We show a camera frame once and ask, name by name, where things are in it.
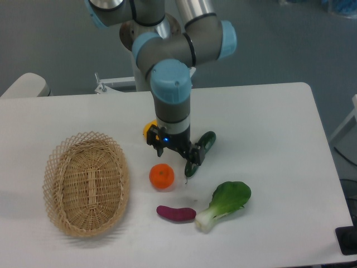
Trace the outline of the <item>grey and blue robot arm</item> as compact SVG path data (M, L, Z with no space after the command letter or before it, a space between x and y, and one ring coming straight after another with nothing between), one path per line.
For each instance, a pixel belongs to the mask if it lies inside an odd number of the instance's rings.
M237 35L229 21L217 18L210 1L177 1L183 33L171 34L164 1L86 1L98 27L133 22L133 60L150 89L157 123L147 131L147 143L161 155L164 149L199 166L207 149L190 140L190 69L232 55Z

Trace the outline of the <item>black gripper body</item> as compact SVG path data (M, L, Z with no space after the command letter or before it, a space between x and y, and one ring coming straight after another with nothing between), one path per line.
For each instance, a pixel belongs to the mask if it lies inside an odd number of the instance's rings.
M190 127L178 134L169 134L164 128L152 125L147 132L147 144L154 149L157 145L161 145L172 151L180 154L184 159L187 159L187 154L192 144L190 141Z

